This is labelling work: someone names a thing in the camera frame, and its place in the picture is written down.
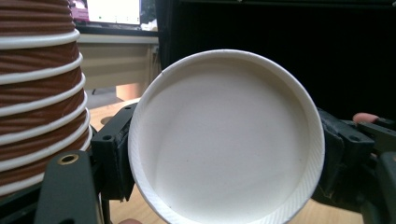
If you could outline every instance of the computer monitor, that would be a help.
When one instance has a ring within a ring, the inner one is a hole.
[[[140,0],[87,0],[89,21],[140,25]]]

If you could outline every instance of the black plastic part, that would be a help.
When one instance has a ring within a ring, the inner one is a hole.
[[[105,169],[101,163],[95,162],[92,156],[92,150],[90,150],[88,153],[91,159],[93,184],[95,186],[96,194],[99,194],[106,183]]]
[[[361,205],[361,215],[364,224],[385,224],[388,222],[388,215],[370,202],[364,202]]]
[[[41,183],[0,200],[0,223],[33,223]]]
[[[35,223],[103,223],[87,152],[60,153],[45,172]]]
[[[396,121],[393,119],[378,118],[374,124],[396,131]]]
[[[336,203],[334,202],[331,198],[326,197],[323,194],[323,190],[320,188],[320,186],[317,186],[314,193],[311,196],[311,199],[313,199],[317,203],[322,203],[329,205],[331,207],[337,207],[337,208],[342,208],[347,211],[352,211],[356,213],[360,213],[361,209],[356,205],[356,204],[350,204],[350,203]]]
[[[376,168],[391,224],[396,224],[396,152],[382,153]]]
[[[102,216],[104,224],[112,224],[110,215],[110,201],[106,199],[101,200]]]
[[[374,148],[380,152],[396,151],[396,132],[373,123],[360,122],[358,129],[375,139]]]
[[[359,166],[369,160],[374,140],[326,111],[318,108],[318,112],[326,148],[319,185],[323,194],[330,198],[344,175],[358,172]]]
[[[104,168],[103,199],[128,201],[131,196],[134,179],[128,159],[128,132],[136,105],[121,109],[91,140],[94,161]]]

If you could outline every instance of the wooden table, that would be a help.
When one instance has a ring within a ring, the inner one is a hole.
[[[114,116],[121,108],[126,105],[137,103],[139,99],[130,100],[114,105],[106,105],[90,110],[91,125],[99,131],[104,124],[101,120],[109,119]],[[129,202],[110,202],[110,215],[114,224],[120,223],[126,218],[134,218],[143,224],[164,224],[146,201],[141,196],[138,188],[134,190]],[[289,222],[289,224],[363,224],[361,214],[330,207],[313,200],[309,200],[305,207]]]

